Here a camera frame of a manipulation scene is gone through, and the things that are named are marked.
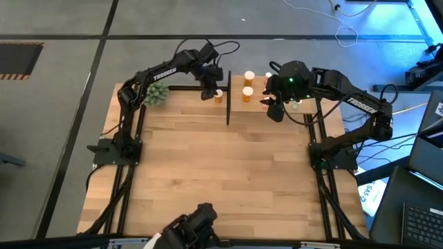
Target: small potted plant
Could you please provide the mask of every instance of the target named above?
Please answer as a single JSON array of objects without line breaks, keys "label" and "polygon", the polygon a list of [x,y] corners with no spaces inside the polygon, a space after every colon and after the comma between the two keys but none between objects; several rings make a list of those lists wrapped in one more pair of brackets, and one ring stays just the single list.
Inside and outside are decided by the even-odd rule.
[{"label": "small potted plant", "polygon": [[164,82],[152,83],[146,91],[146,98],[143,104],[147,107],[163,105],[169,95],[169,88]]}]

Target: gray floor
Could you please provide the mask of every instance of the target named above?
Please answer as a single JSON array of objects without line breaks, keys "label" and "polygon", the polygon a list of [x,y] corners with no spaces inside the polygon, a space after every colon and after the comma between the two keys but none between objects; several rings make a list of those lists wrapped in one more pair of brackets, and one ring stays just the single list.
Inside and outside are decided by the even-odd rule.
[{"label": "gray floor", "polygon": [[[0,0],[0,34],[101,34],[111,2]],[[356,12],[366,6],[345,0],[338,2],[346,12]],[[413,2],[431,36],[441,39],[441,32],[424,1]],[[293,4],[333,15],[327,0],[293,1]],[[358,17],[338,17],[353,25],[360,35],[420,35],[404,3],[377,3],[375,8]],[[306,10],[293,10],[278,0],[120,0],[110,33],[333,35],[338,26],[333,19]],[[352,33],[343,30],[343,34]],[[27,162],[25,167],[0,165],[0,241],[34,235],[98,45],[96,40],[44,42],[43,52],[28,81],[0,81],[0,151]],[[138,70],[170,59],[179,42],[106,43],[48,236],[75,234],[84,201],[84,182],[93,158],[86,146],[97,143],[114,84],[125,81]],[[267,66],[270,60],[284,63],[296,59],[308,67],[340,70],[355,86],[369,92],[372,84],[403,84],[405,71],[418,60],[430,58],[423,53],[427,48],[423,41],[360,41],[351,48],[341,48],[335,40],[238,42],[242,45],[240,50],[221,60],[225,71],[242,74],[252,70],[265,74],[270,71]],[[200,48],[203,44],[188,41],[183,48]],[[189,75],[175,75],[165,81],[195,84]],[[429,94],[401,94],[394,110],[426,102],[428,98]],[[343,117],[358,113],[345,105],[341,111]],[[394,136],[417,131],[423,112],[424,107],[420,107],[395,116]],[[361,124],[347,123],[346,127],[354,129]],[[367,148],[361,154],[372,155],[379,150]],[[378,157],[394,160],[407,155],[409,150],[410,147],[390,150]],[[369,160],[361,166],[371,169],[384,163]]]}]

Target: wooden tabletop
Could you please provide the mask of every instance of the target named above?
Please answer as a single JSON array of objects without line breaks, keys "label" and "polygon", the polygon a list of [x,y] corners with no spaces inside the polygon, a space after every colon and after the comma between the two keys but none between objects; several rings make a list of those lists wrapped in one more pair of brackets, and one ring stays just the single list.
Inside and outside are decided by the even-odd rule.
[{"label": "wooden tabletop", "polygon": [[[239,93],[242,78],[233,77],[229,126],[226,93],[222,103],[215,103],[199,100],[200,92],[171,91],[165,106],[147,109],[141,136],[143,155],[132,183],[126,235],[152,236],[180,214],[209,202],[218,213],[214,229],[221,238],[325,238],[307,152],[308,129],[288,118],[281,123],[270,120],[256,101],[262,98],[261,91],[254,93],[254,102],[243,103]],[[118,123],[116,92],[120,86],[114,89],[104,131]],[[323,100],[323,111],[334,104]],[[291,112],[315,113],[315,102],[304,101]],[[303,120],[300,114],[293,116]],[[338,109],[325,124],[328,136],[344,132]],[[108,204],[115,172],[116,166],[110,165],[91,178],[78,232],[89,228]],[[347,171],[334,172],[341,207],[367,236],[355,179]],[[118,210],[112,231],[116,230]],[[331,208],[329,215],[337,236]]]}]

